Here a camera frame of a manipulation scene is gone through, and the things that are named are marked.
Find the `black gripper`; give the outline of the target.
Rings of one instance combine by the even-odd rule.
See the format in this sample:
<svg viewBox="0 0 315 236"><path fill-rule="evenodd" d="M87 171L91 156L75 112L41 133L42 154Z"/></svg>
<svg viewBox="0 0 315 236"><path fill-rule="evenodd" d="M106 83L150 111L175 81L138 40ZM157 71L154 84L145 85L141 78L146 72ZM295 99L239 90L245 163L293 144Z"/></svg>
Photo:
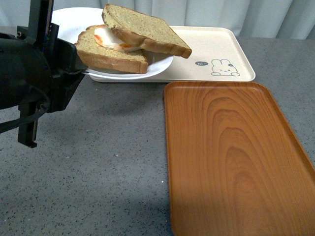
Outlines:
<svg viewBox="0 0 315 236"><path fill-rule="evenodd" d="M76 46L58 38L53 6L52 0L32 0L29 25L0 35L0 108L20 112L0 131L17 128L18 142L30 148L37 146L38 119L67 108L88 68Z"/></svg>

